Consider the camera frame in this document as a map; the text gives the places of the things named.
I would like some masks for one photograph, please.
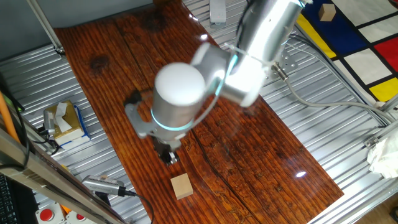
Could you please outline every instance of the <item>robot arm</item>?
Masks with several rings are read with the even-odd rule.
[[[178,161],[179,139],[197,124],[195,116],[207,96],[215,93],[215,100],[221,95],[240,106],[251,106],[272,64],[279,61],[303,4],[300,0],[252,0],[239,23],[238,52],[204,43],[190,65],[163,67],[155,78],[152,121],[145,123],[138,115],[138,92],[125,105],[137,135],[151,135],[159,157],[173,164]]]

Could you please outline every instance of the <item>wood grain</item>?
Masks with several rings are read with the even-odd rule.
[[[189,15],[173,1],[56,29],[137,193],[152,202],[156,223],[309,222],[343,193],[262,98],[246,109],[220,99],[169,167],[150,138],[136,136],[123,101],[152,88],[164,65],[189,63],[207,34]],[[142,106],[147,119],[149,106]],[[184,173],[194,193],[177,200],[170,179]]]

